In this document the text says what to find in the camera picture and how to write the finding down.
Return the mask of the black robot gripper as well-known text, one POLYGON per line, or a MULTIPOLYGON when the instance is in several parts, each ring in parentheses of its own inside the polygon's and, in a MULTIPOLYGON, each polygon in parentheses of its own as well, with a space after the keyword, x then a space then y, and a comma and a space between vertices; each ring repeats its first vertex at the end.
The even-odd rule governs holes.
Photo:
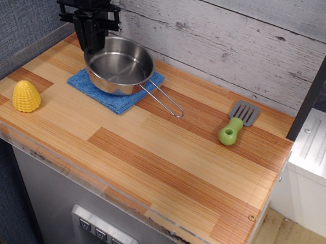
POLYGON ((111 0, 57 0, 57 3, 60 5, 61 21, 74 23, 84 52, 95 54, 102 50, 108 31, 119 31, 121 9, 111 0))

